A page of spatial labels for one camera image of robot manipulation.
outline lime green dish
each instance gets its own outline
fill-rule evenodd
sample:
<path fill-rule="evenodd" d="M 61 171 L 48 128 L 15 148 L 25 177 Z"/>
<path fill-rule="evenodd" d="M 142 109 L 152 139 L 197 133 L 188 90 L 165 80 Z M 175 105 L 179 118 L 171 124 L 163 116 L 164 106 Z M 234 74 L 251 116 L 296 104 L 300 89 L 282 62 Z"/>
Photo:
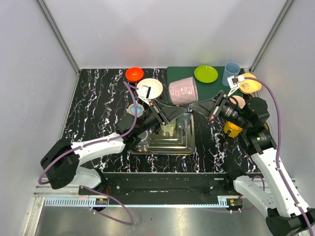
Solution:
<path fill-rule="evenodd" d="M 218 72 L 209 65 L 201 65 L 195 69 L 195 78 L 203 83 L 212 83 L 218 78 Z"/>

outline pink cup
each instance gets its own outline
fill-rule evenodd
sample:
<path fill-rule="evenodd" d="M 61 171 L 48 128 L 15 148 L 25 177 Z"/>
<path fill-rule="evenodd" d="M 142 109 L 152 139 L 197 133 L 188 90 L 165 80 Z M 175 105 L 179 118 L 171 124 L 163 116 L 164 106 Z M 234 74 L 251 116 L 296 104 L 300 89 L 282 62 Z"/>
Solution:
<path fill-rule="evenodd" d="M 185 105 L 198 101 L 197 86 L 193 77 L 171 82 L 168 92 L 174 105 Z"/>

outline orange bowl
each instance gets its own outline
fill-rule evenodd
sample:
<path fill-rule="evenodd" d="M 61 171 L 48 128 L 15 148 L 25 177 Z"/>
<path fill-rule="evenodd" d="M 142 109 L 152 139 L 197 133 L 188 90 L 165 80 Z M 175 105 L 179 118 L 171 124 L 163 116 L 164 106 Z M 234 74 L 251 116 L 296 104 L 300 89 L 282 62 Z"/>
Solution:
<path fill-rule="evenodd" d="M 126 78 L 133 83 L 139 82 L 143 78 L 144 72 L 139 67 L 132 67 L 126 71 Z"/>

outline tabletop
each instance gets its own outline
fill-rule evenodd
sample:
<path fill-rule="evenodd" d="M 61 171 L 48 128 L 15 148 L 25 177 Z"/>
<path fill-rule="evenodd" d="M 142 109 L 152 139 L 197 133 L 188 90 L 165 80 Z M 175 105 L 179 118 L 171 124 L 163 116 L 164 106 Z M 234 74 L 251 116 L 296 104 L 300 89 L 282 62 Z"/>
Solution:
<path fill-rule="evenodd" d="M 120 116 L 132 103 L 123 81 L 126 69 L 83 69 L 72 100 L 63 138 L 73 142 L 87 141 L 115 132 Z M 162 100 L 167 101 L 167 73 L 165 68 L 144 69 L 144 78 L 162 82 Z M 165 172 L 165 173 L 217 173 L 232 167 L 245 172 L 259 172 L 250 156 L 237 139 L 226 138 L 225 121 L 216 118 L 209 122 L 193 114 L 195 151 L 192 155 L 134 155 L 129 152 L 111 154 L 84 164 L 86 168 L 99 168 L 103 172 Z"/>

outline light blue cup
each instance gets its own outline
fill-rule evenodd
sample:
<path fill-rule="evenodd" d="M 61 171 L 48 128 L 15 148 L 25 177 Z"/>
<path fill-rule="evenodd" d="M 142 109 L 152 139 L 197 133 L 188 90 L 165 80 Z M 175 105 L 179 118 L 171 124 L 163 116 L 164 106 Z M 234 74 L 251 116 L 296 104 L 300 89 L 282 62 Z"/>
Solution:
<path fill-rule="evenodd" d="M 222 84 L 224 86 L 228 86 L 227 78 L 232 75 L 237 76 L 238 73 L 240 73 L 240 71 L 241 71 L 241 68 L 238 64 L 232 63 L 232 62 L 226 64 L 224 68 L 223 77 L 222 77 Z"/>

